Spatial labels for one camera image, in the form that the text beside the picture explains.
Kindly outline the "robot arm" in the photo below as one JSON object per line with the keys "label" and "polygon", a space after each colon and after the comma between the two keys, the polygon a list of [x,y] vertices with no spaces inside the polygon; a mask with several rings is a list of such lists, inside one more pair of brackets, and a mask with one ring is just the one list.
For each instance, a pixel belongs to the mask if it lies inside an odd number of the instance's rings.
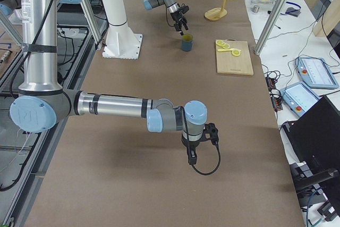
{"label": "robot arm", "polygon": [[188,162],[206,140],[207,108],[197,100],[174,106],[167,99],[92,94],[64,89],[57,80],[57,4],[63,0],[21,0],[24,81],[10,107],[22,130],[40,133],[72,115],[110,114],[146,119],[150,132],[181,131]]}
{"label": "robot arm", "polygon": [[182,27],[184,27],[185,30],[189,29],[187,19],[184,16],[185,13],[189,11],[189,7],[187,5],[180,5],[176,0],[144,0],[143,4],[146,10],[152,10],[164,5],[174,21],[174,24],[170,25],[166,16],[168,25],[170,27],[174,27],[181,36],[184,35]]}

